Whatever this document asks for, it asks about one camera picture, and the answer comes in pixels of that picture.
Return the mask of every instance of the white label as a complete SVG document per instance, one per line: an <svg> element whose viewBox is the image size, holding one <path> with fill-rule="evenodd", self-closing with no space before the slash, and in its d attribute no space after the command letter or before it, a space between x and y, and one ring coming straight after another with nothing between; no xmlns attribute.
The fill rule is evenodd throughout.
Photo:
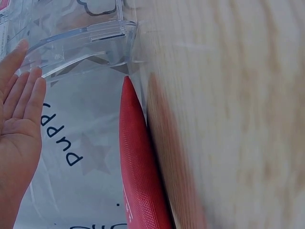
<svg viewBox="0 0 305 229"><path fill-rule="evenodd" d="M1 40L0 60L2 60L6 54L4 48L8 41L8 24L9 24L8 21L0 24L0 40Z"/></svg>

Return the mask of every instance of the finger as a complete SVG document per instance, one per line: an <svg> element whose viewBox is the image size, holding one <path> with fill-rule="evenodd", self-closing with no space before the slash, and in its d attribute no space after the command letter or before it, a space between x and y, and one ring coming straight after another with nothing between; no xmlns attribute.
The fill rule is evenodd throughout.
<svg viewBox="0 0 305 229"><path fill-rule="evenodd" d="M28 78L27 84L24 87L24 90L22 92L22 95L20 97L20 100L16 106L16 109L14 111L14 114L12 118L22 119L24 116L25 108L30 100L35 82L38 78L40 78L42 75L42 70L40 68L34 68L30 76Z"/></svg>
<svg viewBox="0 0 305 229"><path fill-rule="evenodd" d="M40 126L41 113L43 107L44 97L46 95L46 81L43 78L39 78L33 88L30 100L25 108L24 119L30 119L36 125Z"/></svg>
<svg viewBox="0 0 305 229"><path fill-rule="evenodd" d="M17 80L18 80L18 75L14 74L11 77L10 81L8 82L8 84L6 85L6 88L5 88L5 91L4 91L4 98L3 98L4 102L7 99L8 95L10 94L10 91L13 88L13 86L15 85Z"/></svg>
<svg viewBox="0 0 305 229"><path fill-rule="evenodd" d="M16 49L0 62L0 94L4 95L5 87L10 78L20 68L28 51L29 43L21 40Z"/></svg>
<svg viewBox="0 0 305 229"><path fill-rule="evenodd" d="M13 113L18 104L18 101L20 100L20 97L24 90L24 87L28 81L29 75L30 75L29 72L25 72L25 73L21 74L21 76L19 76L19 78L17 79L13 88L11 89L7 99L5 100L4 106L3 106L4 120L8 120L8 119L12 118Z"/></svg>

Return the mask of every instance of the star print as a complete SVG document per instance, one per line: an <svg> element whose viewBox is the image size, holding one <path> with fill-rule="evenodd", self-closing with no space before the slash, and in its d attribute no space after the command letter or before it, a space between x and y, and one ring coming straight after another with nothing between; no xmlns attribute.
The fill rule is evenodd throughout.
<svg viewBox="0 0 305 229"><path fill-rule="evenodd" d="M110 146L93 145L90 139L85 134L82 134L80 150L84 155L81 162L83 175L87 175L95 169L103 173L110 174L110 170L108 169L105 161L110 149Z"/></svg>

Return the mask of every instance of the light wood grain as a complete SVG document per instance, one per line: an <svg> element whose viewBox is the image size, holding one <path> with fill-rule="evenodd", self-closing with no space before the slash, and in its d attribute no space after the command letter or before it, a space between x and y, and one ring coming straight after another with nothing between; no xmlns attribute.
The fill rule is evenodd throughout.
<svg viewBox="0 0 305 229"><path fill-rule="evenodd" d="M143 2L136 58L177 228L305 228L305 1Z"/></svg>

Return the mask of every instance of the red textured surface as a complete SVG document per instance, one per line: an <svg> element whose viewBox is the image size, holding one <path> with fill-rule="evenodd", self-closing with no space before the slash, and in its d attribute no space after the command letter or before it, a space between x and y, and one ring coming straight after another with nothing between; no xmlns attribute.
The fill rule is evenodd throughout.
<svg viewBox="0 0 305 229"><path fill-rule="evenodd" d="M142 108L125 77L120 111L120 153L129 229L171 229Z"/></svg>

